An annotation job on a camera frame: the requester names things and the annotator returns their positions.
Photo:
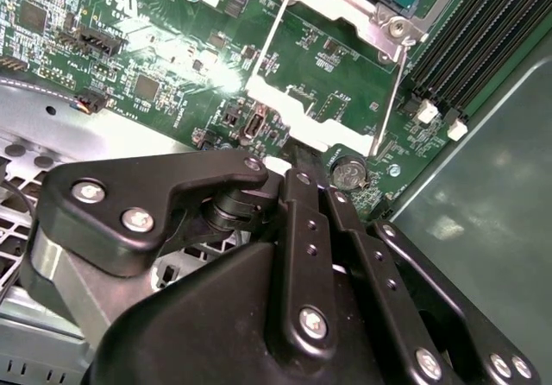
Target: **silver screw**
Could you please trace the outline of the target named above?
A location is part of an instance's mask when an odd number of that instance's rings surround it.
[[[345,197],[345,195],[343,195],[341,192],[336,192],[336,198],[339,202],[342,202],[343,204],[347,202],[347,197]]]
[[[245,158],[245,161],[243,161],[243,163],[245,163],[246,167],[248,167],[249,169],[254,170],[255,172],[260,171],[260,165],[259,165],[259,162],[256,159]]]
[[[416,351],[416,359],[420,368],[429,378],[439,381],[442,376],[441,366],[431,352],[422,348]]]
[[[390,64],[390,63],[392,63],[389,56],[385,53],[382,53],[381,51],[378,52],[378,61],[381,64]]]
[[[392,178],[397,178],[397,177],[400,175],[400,165],[397,165],[396,163],[393,163],[393,164],[390,165],[389,168],[387,169],[387,173],[388,173],[389,176],[391,176]]]
[[[105,198],[104,189],[95,182],[79,182],[72,188],[71,194],[86,204],[96,204]]]
[[[301,309],[299,323],[304,332],[313,339],[322,339],[328,333],[328,326],[324,317],[311,307]]]
[[[148,232],[154,227],[154,218],[141,208],[125,211],[121,220],[125,227],[134,232]]]
[[[384,224],[382,228],[383,228],[383,231],[385,231],[389,237],[395,237],[395,230],[393,229],[393,227],[391,227],[390,225]]]
[[[506,362],[504,362],[504,359],[502,359],[496,353],[493,353],[491,355],[491,362],[492,362],[492,366],[494,366],[497,372],[499,372],[504,378],[511,378],[510,367],[506,365]]]
[[[297,174],[297,179],[303,182],[305,185],[311,184],[311,179],[309,178],[309,175],[303,174],[302,172]]]
[[[389,25],[389,34],[391,37],[399,38],[405,33],[405,23],[403,21],[395,21]]]
[[[513,357],[511,359],[511,362],[514,364],[514,366],[517,369],[517,372],[519,372],[519,374],[523,378],[531,379],[532,374],[529,369],[529,366],[527,366],[527,363],[525,363],[521,357]]]

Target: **black plastic bracket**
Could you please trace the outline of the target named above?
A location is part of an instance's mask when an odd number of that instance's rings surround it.
[[[229,189],[260,188],[267,178],[259,160],[238,150],[67,164],[45,178],[38,221],[54,243],[107,273],[133,276],[151,267],[181,219],[194,219],[205,200]],[[83,181],[100,185],[105,198],[87,204],[72,196]],[[133,207],[153,217],[149,232],[123,226],[122,214]]]
[[[440,345],[464,381],[541,383],[529,359],[395,225],[379,221],[368,232],[383,240],[392,252],[418,311],[430,314],[433,323],[446,332]],[[504,362],[503,373],[493,365],[492,356]],[[516,358],[527,366],[530,378],[514,366]]]
[[[309,375],[337,346],[328,219],[318,210],[317,183],[295,168],[286,173],[279,208],[265,337],[281,366]]]
[[[378,343],[374,350],[384,376],[391,383],[462,384],[433,344],[386,245],[366,234],[342,193],[329,188],[324,197],[333,225],[332,244],[342,247],[337,254],[352,275],[357,302],[372,328],[369,334]],[[440,367],[436,373],[423,371],[419,350],[434,357]]]

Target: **motherboard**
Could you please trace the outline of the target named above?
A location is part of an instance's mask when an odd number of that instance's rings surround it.
[[[200,150],[304,145],[369,220],[467,133],[471,103],[552,27],[551,6],[2,0],[0,73]]]

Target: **ram slot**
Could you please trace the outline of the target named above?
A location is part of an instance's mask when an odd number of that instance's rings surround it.
[[[456,41],[469,27],[485,1],[464,0],[462,2],[431,43],[429,53],[426,53],[414,67],[411,77],[416,83],[423,83],[454,49]]]
[[[552,0],[541,0],[540,3],[530,10],[527,14],[527,22],[524,24],[523,32],[517,33],[514,41],[505,41],[501,44],[499,56],[493,61],[492,65],[486,65],[482,73],[473,76],[467,85],[460,89],[452,99],[454,104],[464,106],[477,96],[477,94],[485,87],[492,76],[500,69],[500,67],[508,61],[515,53],[516,49],[531,35],[533,30],[543,21],[543,18],[552,11]]]
[[[508,9],[510,4],[511,0],[488,0],[487,6],[481,10],[470,29],[467,30],[456,44],[456,53],[447,59],[446,64],[438,67],[438,70],[431,76],[427,86],[437,96],[446,96],[446,93],[440,93],[441,89],[464,62],[474,62],[471,59],[471,53],[485,39],[485,36]]]
[[[513,14],[504,15],[497,27],[493,28],[492,35],[486,39],[485,44],[480,44],[474,50],[474,55],[470,57],[470,61],[477,61],[478,64],[466,64],[454,77],[453,81],[447,87],[441,90],[442,94],[449,96],[449,99],[454,101],[458,94],[465,88],[466,84],[474,78],[477,72],[482,71],[486,67],[486,63],[491,57],[496,54],[501,44],[504,44],[511,33],[516,31],[517,27],[523,27],[524,18],[531,11],[535,13],[534,6],[539,0],[519,0],[519,3],[526,5],[520,9],[515,9]]]

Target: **black cable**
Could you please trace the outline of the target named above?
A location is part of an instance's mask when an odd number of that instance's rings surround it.
[[[23,193],[21,189],[19,189],[17,186],[12,184],[11,182],[4,180],[0,183],[0,186],[4,188],[7,191],[10,191],[14,195],[16,195],[27,207],[28,213],[31,216],[31,219],[35,219],[36,217],[36,210],[34,209],[35,206],[31,202],[31,200]],[[6,298],[6,294],[8,291],[16,284],[17,279],[19,279],[19,266],[17,266],[16,270],[12,273],[11,277],[6,281],[6,284],[3,286],[2,290],[0,290],[0,304],[2,304],[3,300]]]
[[[28,213],[30,214],[31,218],[35,219],[35,216],[36,216],[36,211],[34,209],[35,206],[31,202],[31,200],[29,198],[27,198],[27,195],[25,195],[21,189],[19,189],[17,186],[15,186],[14,184],[12,184],[11,182],[9,182],[7,180],[0,183],[0,186],[4,189],[10,191],[14,195],[16,195],[27,207]]]

